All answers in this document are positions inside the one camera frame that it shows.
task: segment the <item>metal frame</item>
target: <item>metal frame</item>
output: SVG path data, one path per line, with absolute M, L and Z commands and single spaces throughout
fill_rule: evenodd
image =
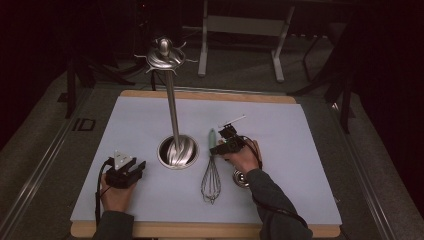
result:
M 271 51 L 272 62 L 274 65 L 275 77 L 277 82 L 284 81 L 283 69 L 280 61 L 281 49 L 290 27 L 295 6 L 289 8 L 286 19 L 267 20 L 267 19 L 251 19 L 236 18 L 208 15 L 208 0 L 203 1 L 203 27 L 202 27 L 202 48 L 200 50 L 199 59 L 199 77 L 206 76 L 206 65 L 208 58 L 208 31 L 256 34 L 265 36 L 279 37 L 278 46 Z
M 364 194 L 365 201 L 368 204 L 371 215 L 374 218 L 378 231 L 382 239 L 395 240 L 397 239 L 395 233 L 393 232 L 392 226 L 390 225 L 389 220 L 387 219 L 386 214 L 384 213 L 383 207 L 381 206 L 378 196 L 374 191 L 374 187 L 371 184 L 371 180 L 365 170 L 363 165 L 363 159 L 358 155 L 358 150 L 356 150 L 355 144 L 353 143 L 349 134 L 344 132 L 343 126 L 339 124 L 338 118 L 341 112 L 336 103 L 333 105 L 328 104 L 330 115 L 334 121 L 335 126 L 337 127 L 338 134 L 344 141 L 344 146 L 346 146 L 346 151 L 348 157 L 353 162 L 354 172 L 358 177 L 358 183 L 361 187 L 362 193 Z

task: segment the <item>dark background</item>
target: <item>dark background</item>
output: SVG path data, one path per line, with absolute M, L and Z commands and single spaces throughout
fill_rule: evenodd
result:
M 173 3 L 165 0 L 2 0 L 0 148 L 25 120 L 49 84 L 66 70 L 72 56 L 69 46 L 78 54 L 114 66 L 119 57 L 145 51 L 149 38 L 166 33 L 178 41 L 179 26 L 201 26 L 202 1 L 170 2 Z M 253 5 L 252 2 L 232 2 L 210 1 L 209 10 L 222 15 L 283 18 L 267 1 Z M 155 12 L 174 17 L 162 18 L 153 14 Z M 359 59 L 363 64 L 355 76 L 354 91 L 360 95 L 421 215 L 424 215 L 424 104 L 420 94 L 424 63 L 423 12 L 422 1 L 385 1 L 378 9 L 364 11 L 361 19 L 365 27 L 348 44 L 355 46 L 358 40 L 367 42 L 354 49 L 368 53 Z M 351 13 L 349 7 L 299 4 L 290 32 L 307 37 L 319 35 L 325 23 L 348 21 Z M 136 23 L 147 20 L 151 24 L 142 29 L 135 27 Z M 142 44 L 134 45 L 134 39 Z

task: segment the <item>wire whisk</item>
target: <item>wire whisk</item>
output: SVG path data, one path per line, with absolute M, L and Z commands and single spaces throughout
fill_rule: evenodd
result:
M 221 180 L 213 156 L 209 158 L 208 167 L 202 180 L 202 195 L 205 202 L 213 204 L 221 193 Z

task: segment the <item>whisk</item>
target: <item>whisk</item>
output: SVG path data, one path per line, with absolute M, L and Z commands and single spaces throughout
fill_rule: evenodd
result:
M 216 146 L 216 135 L 215 130 L 209 131 L 209 149 Z M 201 191 L 203 200 L 213 204 L 215 199 L 218 198 L 221 193 L 221 180 L 219 179 L 218 169 L 215 165 L 215 158 L 211 154 L 209 156 L 208 167 L 206 168 L 205 175 L 203 176 Z

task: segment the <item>chair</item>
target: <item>chair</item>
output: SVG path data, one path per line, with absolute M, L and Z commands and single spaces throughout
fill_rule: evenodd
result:
M 333 46 L 337 45 L 345 28 L 346 28 L 346 23 L 334 22 L 334 23 L 329 23 L 327 25 L 326 34 Z M 306 77 L 308 78 L 309 82 L 313 81 L 313 79 L 315 79 L 318 75 L 316 75 L 313 79 L 311 79 L 311 76 L 308 71 L 308 66 L 306 64 L 306 57 L 312 51 L 314 46 L 317 44 L 318 40 L 320 40 L 321 38 L 322 36 L 318 36 L 314 39 L 311 46 L 308 48 L 308 50 L 306 51 L 305 55 L 302 58 L 302 64 L 303 64 L 303 67 L 305 68 Z

